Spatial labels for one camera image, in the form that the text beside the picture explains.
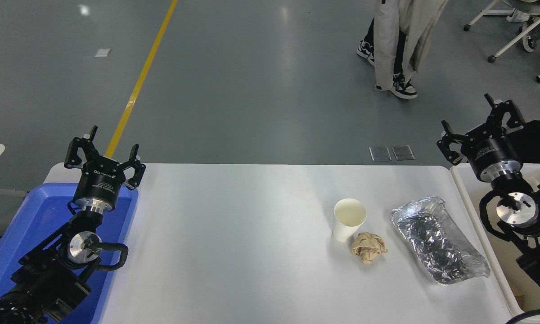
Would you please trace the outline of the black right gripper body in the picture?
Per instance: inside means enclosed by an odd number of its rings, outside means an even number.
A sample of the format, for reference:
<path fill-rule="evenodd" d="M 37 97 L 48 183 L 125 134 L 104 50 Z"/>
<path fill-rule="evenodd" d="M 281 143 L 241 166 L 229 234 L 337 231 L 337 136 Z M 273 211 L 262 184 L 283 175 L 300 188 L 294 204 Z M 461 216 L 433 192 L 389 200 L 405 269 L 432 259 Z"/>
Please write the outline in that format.
<path fill-rule="evenodd" d="M 519 174 L 522 162 L 502 126 L 480 125 L 465 135 L 461 153 L 478 180 L 495 180 L 503 175 Z"/>

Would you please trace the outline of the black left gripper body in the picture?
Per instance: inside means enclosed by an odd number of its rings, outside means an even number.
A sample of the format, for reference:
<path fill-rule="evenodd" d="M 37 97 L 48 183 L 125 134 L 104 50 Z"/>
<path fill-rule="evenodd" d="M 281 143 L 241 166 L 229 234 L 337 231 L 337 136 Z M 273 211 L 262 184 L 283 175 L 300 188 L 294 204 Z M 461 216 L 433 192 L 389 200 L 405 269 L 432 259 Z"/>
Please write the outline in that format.
<path fill-rule="evenodd" d="M 83 206 L 87 199 L 96 199 L 114 207 L 125 181 L 123 169 L 119 166 L 119 162 L 106 157 L 85 162 L 74 194 L 74 204 Z"/>

